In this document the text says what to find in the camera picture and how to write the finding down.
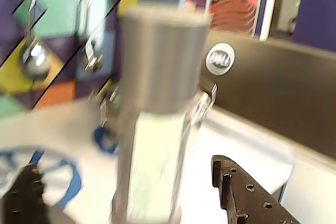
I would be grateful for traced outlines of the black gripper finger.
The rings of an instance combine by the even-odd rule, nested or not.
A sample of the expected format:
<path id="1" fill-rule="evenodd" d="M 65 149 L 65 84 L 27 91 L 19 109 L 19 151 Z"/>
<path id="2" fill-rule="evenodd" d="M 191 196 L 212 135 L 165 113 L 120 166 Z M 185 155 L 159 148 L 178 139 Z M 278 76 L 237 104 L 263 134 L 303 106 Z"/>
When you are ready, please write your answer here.
<path id="1" fill-rule="evenodd" d="M 299 223 L 231 158 L 212 156 L 212 185 L 218 188 L 228 223 Z"/>
<path id="2" fill-rule="evenodd" d="M 2 223 L 51 223 L 43 200 L 42 173 L 36 164 L 26 165 L 3 197 Z"/>

